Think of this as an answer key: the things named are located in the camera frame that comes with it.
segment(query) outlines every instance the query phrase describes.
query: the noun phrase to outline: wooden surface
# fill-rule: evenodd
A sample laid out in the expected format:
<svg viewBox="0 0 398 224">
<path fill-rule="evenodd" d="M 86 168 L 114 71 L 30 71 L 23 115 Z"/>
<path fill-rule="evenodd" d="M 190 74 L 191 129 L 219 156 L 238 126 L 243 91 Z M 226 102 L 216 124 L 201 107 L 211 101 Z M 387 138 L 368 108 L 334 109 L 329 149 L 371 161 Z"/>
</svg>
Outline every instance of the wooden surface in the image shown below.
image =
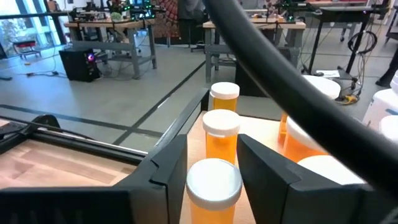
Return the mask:
<svg viewBox="0 0 398 224">
<path fill-rule="evenodd" d="M 127 28 L 127 29 L 144 28 L 144 22 L 142 22 L 142 21 L 128 22 L 128 21 L 130 21 L 130 19 L 125 19 L 122 21 L 127 21 L 127 22 L 117 22 L 113 26 L 113 22 L 111 19 L 102 19 L 102 20 L 97 20 L 95 22 L 80 22 L 79 26 L 80 27 Z M 152 25 L 152 24 L 155 24 L 155 19 L 145 20 L 146 26 Z M 69 28 L 78 27 L 76 22 L 66 22 L 63 25 L 65 27 L 69 27 Z"/>
<path fill-rule="evenodd" d="M 264 24 L 264 22 L 275 22 L 275 18 L 251 18 L 250 19 L 253 25 L 257 29 L 275 29 L 276 24 Z M 216 26 L 214 25 L 213 22 L 208 21 L 203 24 L 203 28 L 206 29 L 214 29 Z M 304 22 L 296 22 L 295 24 L 279 24 L 278 28 L 283 28 L 283 29 L 305 29 L 305 23 Z"/>
<path fill-rule="evenodd" d="M 0 120 L 0 126 L 6 124 Z M 0 189 L 6 187 L 110 186 L 136 167 L 27 140 L 0 155 Z"/>
<path fill-rule="evenodd" d="M 205 159 L 205 130 L 202 126 L 202 116 L 199 115 L 192 129 L 188 133 L 188 169 L 199 160 Z M 266 119 L 241 117 L 241 131 L 263 143 L 269 148 L 277 149 L 277 134 L 279 130 L 278 121 Z M 184 192 L 183 205 L 181 210 L 181 224 L 191 224 L 190 201 L 186 191 Z M 248 196 L 243 187 L 241 197 L 239 198 L 234 216 L 234 224 L 252 224 L 255 223 L 250 208 Z"/>
</svg>

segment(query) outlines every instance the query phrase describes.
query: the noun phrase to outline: black cable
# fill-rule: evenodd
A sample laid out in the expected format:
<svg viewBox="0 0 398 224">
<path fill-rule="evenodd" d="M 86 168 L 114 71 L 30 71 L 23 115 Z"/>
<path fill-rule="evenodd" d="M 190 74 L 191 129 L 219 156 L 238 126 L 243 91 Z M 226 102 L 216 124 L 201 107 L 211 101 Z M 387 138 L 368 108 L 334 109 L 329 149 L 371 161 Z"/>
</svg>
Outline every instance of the black cable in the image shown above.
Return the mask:
<svg viewBox="0 0 398 224">
<path fill-rule="evenodd" d="M 364 34 L 368 34 L 368 35 L 370 36 L 370 38 L 373 40 L 373 41 L 372 41 L 372 44 L 371 44 L 371 46 L 370 46 L 369 48 L 365 47 L 364 50 L 362 50 L 362 51 L 357 51 L 357 52 L 355 52 L 355 54 L 364 55 L 364 54 L 366 54 L 366 53 L 369 53 L 369 52 L 371 52 L 371 51 L 375 48 L 375 46 L 376 46 L 376 44 L 377 44 L 377 36 L 376 36 L 375 33 L 373 33 L 372 31 L 365 30 L 365 31 L 364 31 Z M 359 35 L 359 33 L 356 33 L 355 35 L 353 35 L 352 38 L 350 38 L 350 40 L 349 40 L 348 43 L 347 43 L 348 48 L 349 48 L 349 50 L 350 50 L 351 52 L 354 52 L 354 40 L 355 40 L 356 38 L 358 38 L 358 35 Z"/>
<path fill-rule="evenodd" d="M 376 189 L 398 198 L 398 179 L 394 177 L 398 173 L 397 145 L 342 112 L 311 86 L 257 31 L 236 1 L 204 3 L 254 83 L 331 155 Z M 244 37 L 251 41 L 243 42 Z"/>
<path fill-rule="evenodd" d="M 39 124 L 39 123 L 35 123 L 35 122 L 24 121 L 24 120 L 21 120 L 21 119 L 10 118 L 10 117 L 7 117 L 7 116 L 2 116 L 2 115 L 0 115 L 0 119 L 4 119 L 4 120 L 8 120 L 8 121 L 15 121 L 15 122 L 22 123 L 22 124 L 29 124 L 29 125 L 37 126 L 37 127 L 40 127 L 40 128 L 47 128 L 47 129 L 51 129 L 53 131 L 59 131 L 59 132 L 62 132 L 62 133 L 68 133 L 68 134 L 76 135 L 76 136 L 79 136 L 79 137 L 82 137 L 82 138 L 85 138 L 85 139 L 94 140 L 93 138 L 85 136 L 83 134 L 79 134 L 79 133 L 76 133 L 74 131 L 68 131 L 68 130 L 65 130 L 65 129 L 62 129 L 62 128 L 56 128 L 56 127 L 53 127 L 53 126 L 50 126 L 50 125 L 46 125 L 46 124 Z"/>
</svg>

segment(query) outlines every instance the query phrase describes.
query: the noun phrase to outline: white container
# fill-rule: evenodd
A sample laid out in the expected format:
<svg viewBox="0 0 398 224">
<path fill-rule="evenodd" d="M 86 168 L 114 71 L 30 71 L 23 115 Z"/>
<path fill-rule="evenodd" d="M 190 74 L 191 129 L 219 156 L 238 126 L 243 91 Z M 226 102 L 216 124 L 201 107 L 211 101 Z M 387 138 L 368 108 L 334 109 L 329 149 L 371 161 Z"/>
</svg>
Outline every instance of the white container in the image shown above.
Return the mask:
<svg viewBox="0 0 398 224">
<path fill-rule="evenodd" d="M 379 131 L 384 137 L 398 144 L 398 116 L 391 115 L 381 119 Z"/>
<path fill-rule="evenodd" d="M 381 119 L 389 115 L 398 115 L 398 95 L 393 89 L 381 90 L 373 95 L 362 122 L 377 131 Z"/>
<path fill-rule="evenodd" d="M 365 181 L 333 156 L 312 156 L 298 162 L 304 168 L 330 179 L 337 184 L 364 184 Z"/>
<path fill-rule="evenodd" d="M 398 95 L 398 71 L 396 71 L 394 78 L 392 78 L 390 86 L 392 90 L 394 90 L 394 92 Z"/>
<path fill-rule="evenodd" d="M 336 99 L 341 91 L 340 85 L 327 78 L 316 77 L 313 75 L 303 75 L 303 77 L 311 83 L 317 90 L 323 93 L 325 96 L 329 97 L 331 100 Z"/>
</svg>

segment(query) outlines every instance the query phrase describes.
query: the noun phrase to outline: concrete floor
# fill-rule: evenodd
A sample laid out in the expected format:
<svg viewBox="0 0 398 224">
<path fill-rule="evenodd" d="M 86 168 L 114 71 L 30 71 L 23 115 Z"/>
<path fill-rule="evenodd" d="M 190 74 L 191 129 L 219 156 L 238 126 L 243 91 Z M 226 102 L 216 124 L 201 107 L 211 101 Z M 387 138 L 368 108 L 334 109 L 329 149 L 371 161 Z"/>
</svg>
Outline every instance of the concrete floor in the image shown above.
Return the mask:
<svg viewBox="0 0 398 224">
<path fill-rule="evenodd" d="M 315 38 L 315 29 L 308 29 L 308 38 L 304 38 L 302 58 L 310 56 Z M 321 40 L 329 32 L 323 31 Z M 335 69 L 338 65 L 348 63 L 350 51 L 346 41 L 340 43 L 341 29 L 333 29 L 318 48 L 314 69 Z M 342 106 L 352 116 L 362 119 L 371 97 L 380 90 L 374 84 L 388 67 L 397 42 L 390 40 L 384 45 L 386 28 L 382 27 L 379 42 L 371 53 L 366 64 L 366 78 L 361 100 L 355 105 Z M 142 53 L 148 54 L 147 42 L 141 46 Z M 62 128 L 76 131 L 99 141 L 114 143 L 117 140 L 122 146 L 148 151 L 166 131 L 173 120 L 181 113 L 188 102 L 205 87 L 205 68 L 203 52 L 190 53 L 185 47 L 157 46 L 158 69 L 141 66 L 146 74 L 140 80 L 131 80 L 132 68 L 121 71 L 117 78 L 102 78 L 93 83 L 70 82 L 66 78 L 26 77 L 27 72 L 52 70 L 64 73 L 62 62 L 55 51 L 43 52 L 42 58 L 28 56 L 31 65 L 25 66 L 19 58 L 0 61 L 0 74 L 13 76 L 9 82 L 0 81 L 0 114 L 15 118 L 32 120 L 38 114 L 52 113 L 59 120 Z M 112 76 L 124 68 L 112 62 Z M 352 74 L 358 73 L 357 60 Z M 168 98 L 163 99 L 184 78 L 192 75 L 180 88 Z M 213 74 L 213 82 L 234 80 L 234 68 L 220 67 Z M 238 113 L 269 119 L 279 119 L 281 109 L 269 98 L 241 96 Z M 120 136 L 132 130 L 126 139 Z"/>
</svg>

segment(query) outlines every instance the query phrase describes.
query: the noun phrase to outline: person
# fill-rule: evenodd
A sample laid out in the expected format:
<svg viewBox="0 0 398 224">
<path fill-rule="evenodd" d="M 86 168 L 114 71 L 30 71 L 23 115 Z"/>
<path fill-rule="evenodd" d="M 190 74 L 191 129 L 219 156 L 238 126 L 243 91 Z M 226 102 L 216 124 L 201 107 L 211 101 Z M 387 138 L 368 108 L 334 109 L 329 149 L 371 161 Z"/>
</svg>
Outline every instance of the person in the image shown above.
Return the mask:
<svg viewBox="0 0 398 224">
<path fill-rule="evenodd" d="M 392 78 L 394 78 L 394 75 L 397 70 L 398 70 L 398 48 L 394 53 L 394 56 L 392 56 L 389 68 L 387 69 L 385 74 L 379 78 L 379 80 L 376 82 L 376 85 L 386 88 L 391 88 L 390 82 Z"/>
</svg>

